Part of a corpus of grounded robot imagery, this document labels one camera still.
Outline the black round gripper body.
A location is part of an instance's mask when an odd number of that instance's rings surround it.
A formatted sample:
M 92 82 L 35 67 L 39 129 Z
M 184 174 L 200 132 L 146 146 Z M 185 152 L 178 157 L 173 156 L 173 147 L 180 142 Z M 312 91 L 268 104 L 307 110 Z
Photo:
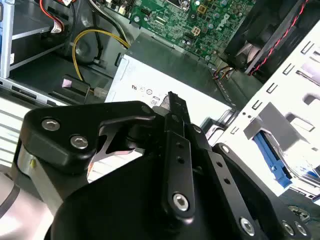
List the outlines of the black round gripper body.
M 221 155 L 201 150 L 193 174 L 195 213 L 182 223 L 162 207 L 163 162 L 140 157 L 72 193 L 51 226 L 53 240 L 258 240 Z

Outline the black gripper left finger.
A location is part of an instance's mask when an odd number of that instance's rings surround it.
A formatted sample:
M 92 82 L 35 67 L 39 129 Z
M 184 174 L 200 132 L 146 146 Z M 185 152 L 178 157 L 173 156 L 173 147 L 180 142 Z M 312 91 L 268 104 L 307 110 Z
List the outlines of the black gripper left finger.
M 190 125 L 186 102 L 169 92 L 161 114 L 141 101 L 40 108 L 28 112 L 19 136 L 27 152 L 55 170 L 80 175 L 91 163 L 136 149 L 160 162 L 160 205 L 175 220 L 195 215 Z

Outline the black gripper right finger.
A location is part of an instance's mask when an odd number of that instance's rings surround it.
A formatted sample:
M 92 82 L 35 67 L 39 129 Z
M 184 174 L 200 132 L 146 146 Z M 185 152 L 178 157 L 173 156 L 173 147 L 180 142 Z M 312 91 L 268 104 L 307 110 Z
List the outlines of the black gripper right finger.
M 186 126 L 186 134 L 215 187 L 234 238 L 311 238 L 300 218 L 228 146 L 211 147 L 194 124 Z

